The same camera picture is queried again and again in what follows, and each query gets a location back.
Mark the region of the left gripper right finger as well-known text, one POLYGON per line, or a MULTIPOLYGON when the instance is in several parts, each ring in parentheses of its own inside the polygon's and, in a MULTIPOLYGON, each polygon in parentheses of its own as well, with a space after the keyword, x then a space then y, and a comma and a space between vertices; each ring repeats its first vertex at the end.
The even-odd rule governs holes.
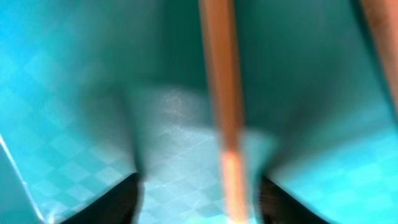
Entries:
POLYGON ((259 184, 259 213, 265 224, 329 224, 265 176, 259 184))

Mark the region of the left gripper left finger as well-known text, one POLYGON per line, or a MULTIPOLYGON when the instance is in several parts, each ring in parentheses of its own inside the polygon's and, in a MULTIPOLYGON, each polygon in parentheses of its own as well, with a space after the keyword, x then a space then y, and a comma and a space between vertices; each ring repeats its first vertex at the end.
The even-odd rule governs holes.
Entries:
POLYGON ((138 173, 133 173, 62 224, 137 223, 141 207, 141 177, 138 173))

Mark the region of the teal plastic serving tray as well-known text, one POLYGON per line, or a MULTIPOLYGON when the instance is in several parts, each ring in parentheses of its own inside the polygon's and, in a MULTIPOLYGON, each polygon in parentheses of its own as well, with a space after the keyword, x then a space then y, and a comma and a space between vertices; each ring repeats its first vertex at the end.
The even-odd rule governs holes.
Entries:
MULTIPOLYGON (((249 223, 267 177, 329 223, 397 222, 397 113, 360 1, 234 1, 249 223)), ((133 173, 137 223, 227 223, 199 1, 1 2, 1 222, 133 173)))

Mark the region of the wooden chopstick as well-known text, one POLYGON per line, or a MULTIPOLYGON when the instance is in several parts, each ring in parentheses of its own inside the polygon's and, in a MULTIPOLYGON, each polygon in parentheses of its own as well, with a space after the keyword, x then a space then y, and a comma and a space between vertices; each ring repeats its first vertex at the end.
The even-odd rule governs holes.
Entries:
POLYGON ((241 155, 243 105, 234 6, 231 0, 199 2, 206 71, 220 130, 220 159, 228 223, 247 223, 241 155))
POLYGON ((397 113, 397 0, 360 0, 397 113))

